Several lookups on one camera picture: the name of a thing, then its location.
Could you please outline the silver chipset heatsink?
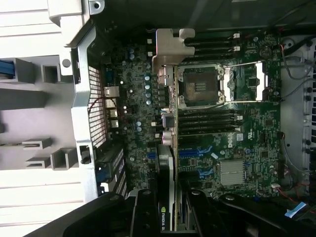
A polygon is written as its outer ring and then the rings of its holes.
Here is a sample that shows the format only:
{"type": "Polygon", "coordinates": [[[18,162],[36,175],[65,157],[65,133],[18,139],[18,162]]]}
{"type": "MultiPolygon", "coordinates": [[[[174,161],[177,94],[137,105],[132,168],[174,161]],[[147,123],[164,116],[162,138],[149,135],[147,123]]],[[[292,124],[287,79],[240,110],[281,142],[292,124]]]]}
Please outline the silver chipset heatsink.
{"type": "Polygon", "coordinates": [[[220,182],[223,186],[244,183],[243,160],[223,160],[220,162],[220,182]]]}

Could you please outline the blue expansion slot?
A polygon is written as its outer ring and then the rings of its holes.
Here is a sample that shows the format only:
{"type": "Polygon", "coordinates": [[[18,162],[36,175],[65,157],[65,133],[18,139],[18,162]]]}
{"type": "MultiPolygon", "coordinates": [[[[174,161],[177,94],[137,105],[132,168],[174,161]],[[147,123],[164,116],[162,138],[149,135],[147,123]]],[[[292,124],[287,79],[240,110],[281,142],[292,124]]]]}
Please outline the blue expansion slot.
{"type": "MultiPolygon", "coordinates": [[[[202,157],[205,154],[209,153],[212,150],[212,146],[208,146],[206,149],[189,149],[189,150],[180,150],[178,153],[178,156],[180,158],[188,158],[188,157],[202,157]]],[[[147,158],[148,159],[156,159],[157,153],[155,152],[150,152],[147,153],[147,158]]]]}

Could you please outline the green motherboard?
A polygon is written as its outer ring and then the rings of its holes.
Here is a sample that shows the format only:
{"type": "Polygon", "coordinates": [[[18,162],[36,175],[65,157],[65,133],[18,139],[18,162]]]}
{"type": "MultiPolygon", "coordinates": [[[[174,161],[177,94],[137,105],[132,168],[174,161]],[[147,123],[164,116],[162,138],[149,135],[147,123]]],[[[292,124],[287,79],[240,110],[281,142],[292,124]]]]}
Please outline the green motherboard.
{"type": "MultiPolygon", "coordinates": [[[[168,89],[158,83],[151,59],[153,32],[118,39],[105,63],[104,102],[111,147],[119,166],[114,190],[127,196],[134,189],[158,188],[158,154],[162,138],[161,111],[168,107],[168,89]]],[[[186,39],[195,53],[183,65],[220,64],[226,102],[209,108],[178,108],[178,152],[212,150],[202,157],[178,156],[177,179],[213,198],[224,193],[269,197],[272,183],[282,178],[279,164],[280,57],[278,34],[220,31],[198,32],[186,39]],[[243,160],[244,183],[223,186],[220,162],[243,160]]]]}

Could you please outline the CPU socket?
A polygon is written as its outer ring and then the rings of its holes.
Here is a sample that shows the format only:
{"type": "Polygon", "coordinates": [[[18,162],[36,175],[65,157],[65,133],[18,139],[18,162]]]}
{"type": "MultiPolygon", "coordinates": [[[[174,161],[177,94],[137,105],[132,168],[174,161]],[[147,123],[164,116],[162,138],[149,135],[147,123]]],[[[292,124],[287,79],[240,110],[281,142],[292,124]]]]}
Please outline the CPU socket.
{"type": "Polygon", "coordinates": [[[178,108],[209,108],[225,103],[224,72],[220,64],[179,66],[178,108]]]}

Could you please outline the black open PC case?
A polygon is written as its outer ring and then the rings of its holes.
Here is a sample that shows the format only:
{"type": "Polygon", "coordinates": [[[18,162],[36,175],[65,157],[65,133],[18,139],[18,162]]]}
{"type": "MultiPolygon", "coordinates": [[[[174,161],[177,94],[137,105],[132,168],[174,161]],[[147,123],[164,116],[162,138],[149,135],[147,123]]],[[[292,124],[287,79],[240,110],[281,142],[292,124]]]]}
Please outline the black open PC case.
{"type": "MultiPolygon", "coordinates": [[[[119,39],[158,29],[198,32],[240,31],[278,34],[280,57],[279,164],[282,178],[274,196],[244,197],[265,203],[311,227],[316,237],[316,0],[81,0],[89,19],[73,31],[70,43],[75,97],[71,109],[79,165],[87,202],[117,193],[119,166],[111,147],[104,102],[105,63],[119,39]]],[[[177,230],[158,237],[198,237],[178,179],[177,230]]],[[[133,196],[134,189],[124,198],[133,196]]],[[[158,188],[146,189],[155,193],[158,188]]]]}

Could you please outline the grey parts rack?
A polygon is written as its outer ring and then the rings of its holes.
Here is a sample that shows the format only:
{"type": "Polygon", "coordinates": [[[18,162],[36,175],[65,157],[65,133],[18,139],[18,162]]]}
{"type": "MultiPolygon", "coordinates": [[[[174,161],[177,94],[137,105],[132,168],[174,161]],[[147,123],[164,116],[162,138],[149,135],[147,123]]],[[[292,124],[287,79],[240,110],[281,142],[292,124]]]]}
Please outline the grey parts rack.
{"type": "Polygon", "coordinates": [[[21,60],[30,83],[0,79],[0,170],[24,169],[32,158],[49,162],[52,153],[76,146],[72,77],[61,75],[57,55],[21,60]]]}

